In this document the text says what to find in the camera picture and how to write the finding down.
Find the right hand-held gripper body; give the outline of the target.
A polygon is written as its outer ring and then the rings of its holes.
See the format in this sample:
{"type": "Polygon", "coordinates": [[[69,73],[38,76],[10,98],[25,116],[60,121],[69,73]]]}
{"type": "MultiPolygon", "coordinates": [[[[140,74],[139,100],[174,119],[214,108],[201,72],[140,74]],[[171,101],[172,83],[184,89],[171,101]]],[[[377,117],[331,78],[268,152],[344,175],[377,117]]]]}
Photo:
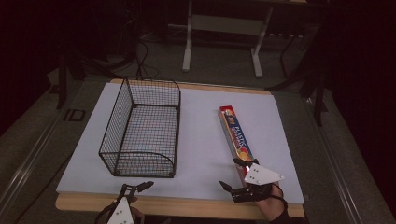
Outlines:
{"type": "Polygon", "coordinates": [[[266,200],[272,195],[272,186],[275,182],[285,178],[285,176],[257,163],[237,165],[237,171],[240,174],[243,187],[231,189],[235,203],[266,200]]]}

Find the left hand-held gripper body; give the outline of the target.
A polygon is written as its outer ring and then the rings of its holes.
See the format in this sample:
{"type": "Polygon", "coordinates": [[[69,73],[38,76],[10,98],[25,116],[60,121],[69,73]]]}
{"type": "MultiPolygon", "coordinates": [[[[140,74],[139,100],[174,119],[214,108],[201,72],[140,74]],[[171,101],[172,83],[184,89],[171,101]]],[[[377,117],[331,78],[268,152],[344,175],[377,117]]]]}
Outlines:
{"type": "Polygon", "coordinates": [[[135,215],[131,206],[134,201],[135,197],[121,197],[116,202],[116,207],[109,215],[106,224],[135,224],[135,215]]]}

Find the long blue plastic wrap box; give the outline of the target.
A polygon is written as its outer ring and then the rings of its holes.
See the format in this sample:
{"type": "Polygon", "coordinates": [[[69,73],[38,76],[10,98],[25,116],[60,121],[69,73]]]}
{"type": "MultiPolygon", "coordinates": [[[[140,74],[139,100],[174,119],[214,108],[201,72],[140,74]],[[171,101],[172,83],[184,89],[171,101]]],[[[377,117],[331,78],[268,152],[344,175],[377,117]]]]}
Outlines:
{"type": "Polygon", "coordinates": [[[219,122],[233,158],[253,161],[254,157],[248,145],[248,140],[231,105],[224,105],[219,108],[219,122]]]}

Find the black wire basket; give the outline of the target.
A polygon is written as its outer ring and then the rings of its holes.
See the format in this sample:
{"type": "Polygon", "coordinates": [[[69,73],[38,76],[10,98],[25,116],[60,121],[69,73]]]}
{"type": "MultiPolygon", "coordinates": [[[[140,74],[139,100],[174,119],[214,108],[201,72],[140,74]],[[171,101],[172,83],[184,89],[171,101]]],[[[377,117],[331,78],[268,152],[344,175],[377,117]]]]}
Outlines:
{"type": "Polygon", "coordinates": [[[125,78],[99,149],[108,171],[114,176],[174,177],[180,112],[176,82],[125,78]]]}

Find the person's left hand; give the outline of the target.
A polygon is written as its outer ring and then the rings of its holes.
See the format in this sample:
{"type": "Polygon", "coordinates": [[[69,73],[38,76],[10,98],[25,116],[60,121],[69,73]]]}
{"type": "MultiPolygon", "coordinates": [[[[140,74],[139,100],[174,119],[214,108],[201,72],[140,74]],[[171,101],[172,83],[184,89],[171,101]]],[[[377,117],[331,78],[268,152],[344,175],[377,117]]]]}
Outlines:
{"type": "Polygon", "coordinates": [[[131,208],[131,211],[134,217],[134,224],[144,224],[145,215],[134,207],[131,208]]]}

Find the person's right hand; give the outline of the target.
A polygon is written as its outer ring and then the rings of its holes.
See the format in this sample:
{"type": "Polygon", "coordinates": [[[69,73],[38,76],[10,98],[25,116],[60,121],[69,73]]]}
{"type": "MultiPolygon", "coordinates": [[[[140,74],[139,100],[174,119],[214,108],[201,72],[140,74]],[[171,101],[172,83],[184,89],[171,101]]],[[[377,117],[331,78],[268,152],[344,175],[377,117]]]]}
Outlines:
{"type": "Polygon", "coordinates": [[[272,184],[271,197],[256,202],[256,205],[268,221],[278,218],[285,210],[283,191],[277,182],[272,184]]]}

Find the white table mat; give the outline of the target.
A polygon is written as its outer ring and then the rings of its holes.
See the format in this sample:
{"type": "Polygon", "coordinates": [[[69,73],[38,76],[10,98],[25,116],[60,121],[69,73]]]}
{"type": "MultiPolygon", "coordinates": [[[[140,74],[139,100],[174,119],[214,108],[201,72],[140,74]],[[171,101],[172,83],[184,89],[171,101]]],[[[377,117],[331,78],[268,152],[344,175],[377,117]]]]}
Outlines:
{"type": "MultiPolygon", "coordinates": [[[[120,86],[107,83],[57,187],[59,193],[118,194],[123,184],[142,177],[112,175],[98,151],[120,86]]],[[[241,181],[219,122],[219,108],[230,105],[259,164],[284,176],[288,203],[304,202],[288,142],[272,95],[226,91],[181,90],[177,170],[173,178],[156,178],[145,196],[229,201],[221,181],[234,188],[241,181]]]]}

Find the black metal stand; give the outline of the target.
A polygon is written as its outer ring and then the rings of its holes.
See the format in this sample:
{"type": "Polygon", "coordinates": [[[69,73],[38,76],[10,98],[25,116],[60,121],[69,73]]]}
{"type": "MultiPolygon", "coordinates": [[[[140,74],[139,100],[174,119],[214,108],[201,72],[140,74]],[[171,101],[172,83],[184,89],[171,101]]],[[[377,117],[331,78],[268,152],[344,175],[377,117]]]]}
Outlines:
{"type": "Polygon", "coordinates": [[[327,71],[325,60],[321,56],[320,29],[318,28],[311,37],[312,39],[302,59],[292,70],[291,75],[285,81],[266,87],[265,89],[267,91],[280,91],[297,82],[301,82],[302,86],[299,89],[299,94],[305,99],[313,97],[313,118],[315,123],[321,127],[321,112],[324,106],[323,98],[327,71]]]}
{"type": "Polygon", "coordinates": [[[130,57],[126,57],[116,63],[101,64],[78,50],[61,52],[59,54],[58,84],[54,85],[51,89],[52,92],[58,94],[57,108],[62,108],[67,99],[67,71],[70,71],[74,78],[82,80],[85,77],[85,72],[83,71],[82,66],[88,65],[96,70],[100,75],[110,78],[120,78],[119,75],[112,72],[112,69],[122,67],[129,61],[130,57]]]}

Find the metal floor rail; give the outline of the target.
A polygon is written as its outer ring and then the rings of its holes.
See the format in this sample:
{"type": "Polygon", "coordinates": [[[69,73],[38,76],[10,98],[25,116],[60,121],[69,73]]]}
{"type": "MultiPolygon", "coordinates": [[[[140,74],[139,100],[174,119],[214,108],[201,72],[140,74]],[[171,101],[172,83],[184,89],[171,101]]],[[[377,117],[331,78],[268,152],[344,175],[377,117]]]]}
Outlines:
{"type": "Polygon", "coordinates": [[[304,108],[307,111],[308,115],[310,116],[311,122],[316,127],[316,132],[319,135],[320,142],[324,149],[325,160],[328,164],[329,171],[331,173],[332,180],[334,182],[337,193],[338,193],[340,200],[342,202],[342,205],[344,206],[344,209],[346,211],[346,216],[349,220],[349,223],[350,224],[363,224],[361,215],[360,215],[360,213],[356,207],[356,204],[350,194],[347,183],[343,177],[340,167],[339,167],[339,165],[336,161],[336,158],[334,157],[334,154],[332,152],[332,146],[329,141],[329,138],[325,134],[323,128],[318,126],[316,119],[314,118],[314,115],[313,115],[313,112],[315,109],[314,102],[311,98],[303,99],[303,102],[304,102],[304,108]]]}
{"type": "Polygon", "coordinates": [[[46,144],[52,136],[57,123],[63,117],[63,114],[63,110],[56,110],[54,112],[54,114],[50,117],[49,123],[45,127],[44,131],[38,136],[35,144],[27,154],[27,157],[12,176],[5,190],[0,195],[0,213],[3,213],[15,201],[25,182],[29,178],[30,173],[35,168],[39,157],[43,153],[46,144]]]}

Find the black floor socket frame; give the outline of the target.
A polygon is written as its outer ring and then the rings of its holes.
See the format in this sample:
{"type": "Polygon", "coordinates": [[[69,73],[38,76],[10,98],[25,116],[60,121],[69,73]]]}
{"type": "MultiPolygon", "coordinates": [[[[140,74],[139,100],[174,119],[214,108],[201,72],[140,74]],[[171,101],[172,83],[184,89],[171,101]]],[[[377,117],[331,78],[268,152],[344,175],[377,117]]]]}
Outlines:
{"type": "Polygon", "coordinates": [[[83,121],[86,115],[85,110],[68,109],[64,115],[63,121],[83,121]]]}

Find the white metal stand frame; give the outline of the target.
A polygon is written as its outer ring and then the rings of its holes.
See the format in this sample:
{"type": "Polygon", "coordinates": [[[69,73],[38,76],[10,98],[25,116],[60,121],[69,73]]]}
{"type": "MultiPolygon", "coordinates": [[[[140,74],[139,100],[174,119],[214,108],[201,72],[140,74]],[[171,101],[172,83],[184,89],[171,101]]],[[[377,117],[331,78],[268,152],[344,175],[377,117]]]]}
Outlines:
{"type": "Polygon", "coordinates": [[[258,41],[255,47],[250,49],[250,55],[254,68],[255,77],[263,78],[259,53],[273,11],[274,11],[273,7],[268,7],[264,12],[264,19],[261,21],[201,15],[201,14],[193,13],[193,0],[189,0],[186,47],[184,50],[184,57],[183,57],[181,70],[183,72],[189,72],[191,68],[191,52],[192,52],[191,35],[193,30],[220,32],[220,33],[228,33],[228,34],[240,34],[240,35],[255,35],[258,37],[258,41]]]}

